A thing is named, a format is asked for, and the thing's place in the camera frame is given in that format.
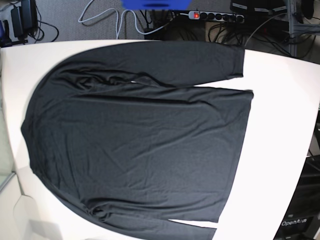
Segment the dark long-sleeve T-shirt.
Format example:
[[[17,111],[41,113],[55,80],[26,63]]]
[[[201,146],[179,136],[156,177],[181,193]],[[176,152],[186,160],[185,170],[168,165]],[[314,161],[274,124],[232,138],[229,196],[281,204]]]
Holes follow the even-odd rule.
[[[146,41],[83,51],[39,82],[21,132],[30,168],[65,206],[144,240],[210,240],[229,198],[250,90],[236,45]]]

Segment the blue plastic bin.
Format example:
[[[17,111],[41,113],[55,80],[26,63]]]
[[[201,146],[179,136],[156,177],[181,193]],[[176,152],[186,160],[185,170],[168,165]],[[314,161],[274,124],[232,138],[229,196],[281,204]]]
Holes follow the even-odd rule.
[[[122,0],[128,10],[186,10],[191,0]]]

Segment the black OpenArm control box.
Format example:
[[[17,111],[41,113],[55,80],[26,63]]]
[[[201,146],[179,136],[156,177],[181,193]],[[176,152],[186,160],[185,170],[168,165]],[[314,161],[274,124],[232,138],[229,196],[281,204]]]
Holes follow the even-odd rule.
[[[320,156],[307,157],[275,240],[314,240],[320,227]]]

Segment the glass side panel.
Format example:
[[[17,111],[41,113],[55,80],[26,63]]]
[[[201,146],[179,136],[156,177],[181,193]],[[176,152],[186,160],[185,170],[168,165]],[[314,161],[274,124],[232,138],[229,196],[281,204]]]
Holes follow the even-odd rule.
[[[0,187],[15,171],[14,156],[3,110],[0,110]]]

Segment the aluminium frame post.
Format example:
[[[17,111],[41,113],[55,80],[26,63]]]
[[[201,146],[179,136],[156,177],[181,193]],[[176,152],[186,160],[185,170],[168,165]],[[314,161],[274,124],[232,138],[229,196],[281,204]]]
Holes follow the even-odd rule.
[[[297,4],[295,0],[286,0],[287,18],[288,18],[288,33],[289,33],[289,53],[295,58],[297,56],[296,35],[295,35],[295,13],[297,11]]]

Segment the grey power strip red switch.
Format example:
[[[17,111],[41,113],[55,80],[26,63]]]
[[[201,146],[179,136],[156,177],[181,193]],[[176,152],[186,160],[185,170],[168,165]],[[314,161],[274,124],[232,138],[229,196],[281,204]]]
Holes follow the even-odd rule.
[[[245,17],[241,14],[212,12],[212,11],[189,11],[186,16],[190,20],[200,20],[206,22],[219,22],[219,23],[237,23],[243,24]]]

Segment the black power adapter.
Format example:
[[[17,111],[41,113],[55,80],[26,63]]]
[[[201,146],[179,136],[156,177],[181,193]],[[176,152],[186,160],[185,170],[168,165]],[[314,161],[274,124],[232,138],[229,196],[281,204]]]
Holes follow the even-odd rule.
[[[21,0],[20,6],[11,9],[13,33],[16,38],[25,38],[34,34],[38,26],[35,0]]]

